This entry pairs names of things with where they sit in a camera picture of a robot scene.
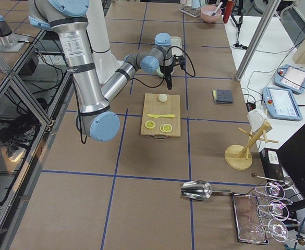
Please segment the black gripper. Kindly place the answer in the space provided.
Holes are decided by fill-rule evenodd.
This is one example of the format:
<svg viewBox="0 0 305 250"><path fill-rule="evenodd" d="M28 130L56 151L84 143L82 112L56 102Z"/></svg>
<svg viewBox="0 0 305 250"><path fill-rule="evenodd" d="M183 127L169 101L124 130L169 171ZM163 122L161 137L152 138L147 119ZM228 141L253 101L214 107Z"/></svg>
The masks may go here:
<svg viewBox="0 0 305 250"><path fill-rule="evenodd" d="M171 90L173 87L173 84L172 84L173 71L174 71L174 66L172 66L172 65L169 65L169 66L160 65L161 76L162 76L162 78L165 78L168 90Z"/></svg>

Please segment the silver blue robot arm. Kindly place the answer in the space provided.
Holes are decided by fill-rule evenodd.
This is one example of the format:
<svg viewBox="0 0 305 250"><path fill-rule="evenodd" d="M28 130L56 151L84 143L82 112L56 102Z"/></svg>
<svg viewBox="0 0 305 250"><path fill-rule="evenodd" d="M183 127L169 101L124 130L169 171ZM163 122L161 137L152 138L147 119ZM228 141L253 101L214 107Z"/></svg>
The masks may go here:
<svg viewBox="0 0 305 250"><path fill-rule="evenodd" d="M160 68L172 88L172 42L168 33L159 33L147 53L127 55L122 65L110 51L101 1L29 1L29 20L34 27L55 32L74 81L78 114L76 126L81 135L100 142L114 138L119 117L110 111L110 101L139 69L153 73ZM101 84L101 72L110 73Z"/></svg>
<svg viewBox="0 0 305 250"><path fill-rule="evenodd" d="M0 52L17 53L26 42L28 42L28 36L14 33L5 18L0 15Z"/></svg>

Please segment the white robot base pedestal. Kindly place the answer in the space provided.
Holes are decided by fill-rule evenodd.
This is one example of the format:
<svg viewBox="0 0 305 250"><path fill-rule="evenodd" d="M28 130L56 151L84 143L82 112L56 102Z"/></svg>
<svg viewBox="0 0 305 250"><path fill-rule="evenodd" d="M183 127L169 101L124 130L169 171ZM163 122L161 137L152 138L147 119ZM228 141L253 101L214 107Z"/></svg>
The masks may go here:
<svg viewBox="0 0 305 250"><path fill-rule="evenodd" d="M123 62L117 60L111 51L103 6L100 0L89 1L87 19L87 34L92 48L92 56L99 82L103 85Z"/></svg>

